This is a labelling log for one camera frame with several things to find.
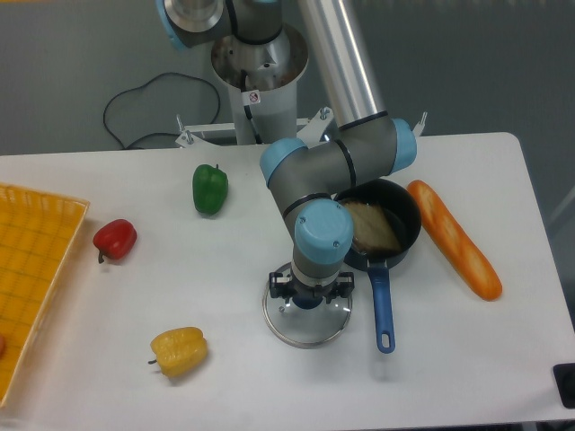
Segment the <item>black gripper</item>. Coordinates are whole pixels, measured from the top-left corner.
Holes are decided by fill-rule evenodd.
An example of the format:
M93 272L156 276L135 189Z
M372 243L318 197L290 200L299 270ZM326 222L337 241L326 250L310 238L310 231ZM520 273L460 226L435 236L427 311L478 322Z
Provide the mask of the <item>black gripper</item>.
M272 299L289 300L295 296L299 301L318 301L327 295L327 303L331 303L337 298L349 298L354 288L354 274L349 271L320 278L297 271L269 273L268 289Z

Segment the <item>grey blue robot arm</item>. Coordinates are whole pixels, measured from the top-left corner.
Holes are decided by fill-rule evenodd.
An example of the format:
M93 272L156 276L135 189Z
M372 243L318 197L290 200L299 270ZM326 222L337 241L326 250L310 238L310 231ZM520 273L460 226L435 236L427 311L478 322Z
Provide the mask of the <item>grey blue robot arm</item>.
M312 309L348 296L341 274L349 228L332 196L413 163L409 125L388 115L353 6L302 1L306 34L287 25L279 1L160 1L166 33L178 47L210 43L211 64L228 86L239 144L265 144L260 167L293 240L287 275L272 273L272 297ZM315 54L339 134L310 146L297 137L296 89Z

